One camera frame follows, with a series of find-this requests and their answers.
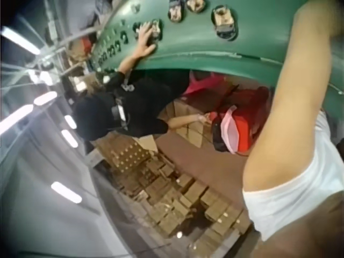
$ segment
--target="white shirt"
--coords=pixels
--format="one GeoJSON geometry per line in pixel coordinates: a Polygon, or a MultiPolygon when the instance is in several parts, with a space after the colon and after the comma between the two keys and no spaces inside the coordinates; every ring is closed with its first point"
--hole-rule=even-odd
{"type": "Polygon", "coordinates": [[[302,174],[271,189],[243,191],[249,217],[263,241],[344,189],[344,163],[330,141],[323,112],[318,115],[315,131],[313,160],[302,174]]]}

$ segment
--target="black shirt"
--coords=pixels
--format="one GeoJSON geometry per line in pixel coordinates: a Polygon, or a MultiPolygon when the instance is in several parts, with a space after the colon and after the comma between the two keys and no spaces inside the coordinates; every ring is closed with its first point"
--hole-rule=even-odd
{"type": "Polygon", "coordinates": [[[168,131],[159,113],[174,99],[184,93],[189,85],[188,70],[133,71],[127,85],[125,75],[117,72],[106,84],[106,90],[124,100],[129,114],[127,130],[117,132],[132,137],[164,134],[168,131]]]}

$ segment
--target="green machine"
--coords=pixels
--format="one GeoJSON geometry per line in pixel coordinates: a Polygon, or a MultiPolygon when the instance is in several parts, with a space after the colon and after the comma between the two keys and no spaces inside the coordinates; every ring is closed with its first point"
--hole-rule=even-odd
{"type": "MultiPolygon", "coordinates": [[[[114,71],[135,44],[135,23],[158,19],[162,39],[157,50],[136,69],[185,68],[232,74],[275,87],[285,58],[297,9],[306,0],[206,0],[201,13],[186,7],[180,23],[168,18],[168,0],[122,1],[106,25],[91,62],[102,71],[114,71]],[[214,8],[226,5],[237,25],[233,41],[217,36],[211,20],[214,8]]],[[[342,38],[332,46],[333,68],[324,108],[343,117],[344,54],[342,38]]]]}

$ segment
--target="hand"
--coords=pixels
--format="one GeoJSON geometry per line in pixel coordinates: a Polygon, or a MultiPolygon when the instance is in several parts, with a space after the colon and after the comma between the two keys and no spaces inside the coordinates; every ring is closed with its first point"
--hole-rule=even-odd
{"type": "Polygon", "coordinates": [[[211,121],[209,119],[209,114],[210,113],[207,113],[205,115],[199,114],[198,115],[198,121],[200,121],[202,124],[211,124],[211,121]]]}
{"type": "Polygon", "coordinates": [[[147,41],[149,37],[152,35],[152,28],[151,23],[144,23],[141,25],[139,30],[139,37],[138,37],[138,43],[137,46],[133,52],[133,57],[143,58],[145,56],[148,56],[151,52],[153,52],[156,48],[155,44],[150,45],[147,47],[147,41]]]}

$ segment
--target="fluorescent light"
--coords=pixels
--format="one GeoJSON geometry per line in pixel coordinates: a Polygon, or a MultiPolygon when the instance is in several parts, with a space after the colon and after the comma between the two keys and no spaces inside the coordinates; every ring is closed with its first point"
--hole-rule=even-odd
{"type": "Polygon", "coordinates": [[[73,117],[70,115],[64,116],[65,120],[67,121],[67,124],[70,126],[72,129],[76,129],[76,123],[74,122],[73,117]]]}
{"type": "Polygon", "coordinates": [[[53,85],[53,79],[51,78],[50,74],[47,71],[42,71],[39,75],[39,79],[44,81],[46,85],[51,86],[53,85]]]}
{"type": "Polygon", "coordinates": [[[177,233],[177,238],[182,238],[182,236],[183,236],[183,232],[179,231],[179,232],[177,233]]]}
{"type": "Polygon", "coordinates": [[[11,30],[8,27],[3,27],[1,31],[1,35],[5,38],[13,41],[17,45],[21,46],[22,48],[26,49],[27,51],[31,52],[34,55],[39,55],[41,51],[30,41],[25,39],[23,36],[19,35],[17,32],[11,30]]]}
{"type": "Polygon", "coordinates": [[[74,139],[74,137],[70,134],[68,130],[62,130],[61,131],[63,137],[66,139],[66,141],[71,145],[73,148],[76,148],[78,146],[77,141],[74,139]]]}
{"type": "Polygon", "coordinates": [[[83,90],[85,90],[85,89],[87,88],[85,82],[80,82],[80,83],[78,83],[78,84],[75,85],[75,86],[76,86],[76,90],[77,90],[77,91],[83,91],[83,90]]]}
{"type": "Polygon", "coordinates": [[[59,182],[54,182],[52,184],[52,189],[73,203],[80,203],[82,201],[82,198],[80,195],[74,193],[68,187],[65,187],[63,184],[59,182]]]}
{"type": "Polygon", "coordinates": [[[0,122],[0,135],[6,132],[9,128],[11,128],[16,122],[26,117],[30,114],[33,110],[33,105],[25,105],[22,106],[20,109],[17,109],[15,112],[10,114],[4,120],[0,122]]]}
{"type": "Polygon", "coordinates": [[[42,106],[42,105],[48,103],[49,101],[52,101],[53,99],[55,99],[57,96],[58,96],[58,93],[56,91],[49,91],[49,92],[35,98],[33,103],[37,106],[42,106]]]}
{"type": "Polygon", "coordinates": [[[35,84],[39,83],[39,78],[36,75],[36,72],[34,70],[28,70],[27,73],[33,83],[35,84]]]}

